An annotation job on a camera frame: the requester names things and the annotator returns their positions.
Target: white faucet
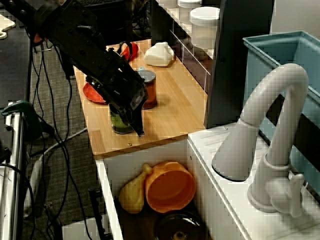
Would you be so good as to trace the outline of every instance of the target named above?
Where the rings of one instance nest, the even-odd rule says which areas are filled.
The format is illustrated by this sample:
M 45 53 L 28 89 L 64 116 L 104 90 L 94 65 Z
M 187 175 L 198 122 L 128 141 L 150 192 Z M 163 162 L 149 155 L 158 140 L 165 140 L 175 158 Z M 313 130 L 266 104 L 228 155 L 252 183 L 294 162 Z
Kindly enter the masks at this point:
M 289 63 L 271 71 L 253 90 L 240 119 L 212 160 L 213 169 L 231 181 L 245 181 L 250 175 L 259 126 L 278 95 L 287 89 L 268 151 L 262 156 L 248 199 L 267 212 L 302 214 L 301 187 L 304 176 L 289 180 L 290 152 L 301 111 L 308 93 L 308 75 L 299 65 Z

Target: wooden shelf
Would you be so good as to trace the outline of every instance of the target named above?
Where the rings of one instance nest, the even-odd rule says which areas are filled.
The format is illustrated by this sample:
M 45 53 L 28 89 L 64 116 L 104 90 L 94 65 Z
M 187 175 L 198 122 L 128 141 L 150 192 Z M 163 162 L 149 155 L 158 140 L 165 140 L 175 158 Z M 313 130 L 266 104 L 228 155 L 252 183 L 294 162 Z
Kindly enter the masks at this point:
M 142 137 L 135 132 L 120 135 L 112 131 L 108 105 L 96 104 L 85 97 L 83 87 L 86 76 L 75 68 L 83 114 L 96 160 L 186 139 L 189 133 L 205 129 L 205 91 L 178 58 L 168 67 L 145 64 L 144 53 L 151 47 L 151 40 L 138 41 L 137 44 L 139 52 L 130 65 L 135 70 L 143 67 L 155 72 L 157 89 L 157 106 L 142 110 L 145 132 Z
M 179 20 L 179 8 L 165 8 L 163 9 L 172 17 L 172 19 L 186 32 L 186 34 L 189 35 L 189 37 L 192 37 L 192 25 L 191 24 L 184 24 L 181 23 Z M 213 59 L 214 58 L 214 51 L 215 49 L 203 49 L 203 51 L 206 52 L 206 54 Z

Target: green jar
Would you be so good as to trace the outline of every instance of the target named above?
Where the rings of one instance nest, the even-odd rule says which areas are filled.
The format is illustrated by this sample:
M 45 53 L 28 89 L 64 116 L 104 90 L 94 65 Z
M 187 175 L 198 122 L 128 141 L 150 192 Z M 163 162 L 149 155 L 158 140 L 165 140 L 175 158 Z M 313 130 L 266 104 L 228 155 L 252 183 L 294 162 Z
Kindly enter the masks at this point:
M 117 134 L 129 134 L 133 132 L 133 128 L 129 124 L 125 124 L 120 115 L 118 114 L 117 109 L 109 104 L 111 128 Z

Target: blue container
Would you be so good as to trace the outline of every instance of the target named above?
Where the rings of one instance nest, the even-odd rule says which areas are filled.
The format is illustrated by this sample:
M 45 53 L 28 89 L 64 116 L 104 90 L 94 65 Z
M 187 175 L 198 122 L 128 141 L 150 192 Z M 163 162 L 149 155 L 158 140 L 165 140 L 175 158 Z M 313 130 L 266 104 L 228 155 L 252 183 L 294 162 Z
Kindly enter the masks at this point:
M 259 82 L 273 69 L 288 63 L 302 66 L 309 77 L 309 91 L 302 113 L 320 128 L 320 41 L 304 31 L 246 37 L 248 48 L 244 103 Z M 260 130 L 272 139 L 275 126 L 265 117 Z M 320 173 L 301 152 L 292 147 L 291 164 L 300 172 L 318 194 Z
M 273 69 L 294 63 L 309 77 L 309 96 L 320 97 L 320 41 L 304 31 L 246 37 L 248 48 L 245 101 L 257 84 Z

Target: black robotic arm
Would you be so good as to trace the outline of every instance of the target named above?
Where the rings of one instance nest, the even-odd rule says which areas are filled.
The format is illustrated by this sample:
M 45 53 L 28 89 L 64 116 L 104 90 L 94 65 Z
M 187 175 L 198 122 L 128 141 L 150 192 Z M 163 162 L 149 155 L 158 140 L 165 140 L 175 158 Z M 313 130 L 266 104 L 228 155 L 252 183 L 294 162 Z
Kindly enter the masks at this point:
M 112 104 L 137 135 L 144 135 L 142 106 L 148 99 L 144 79 L 124 56 L 106 50 L 97 32 L 97 17 L 76 0 L 60 5 L 54 0 L 0 0 L 19 19 L 33 40 L 48 38 L 86 74 L 86 81 Z

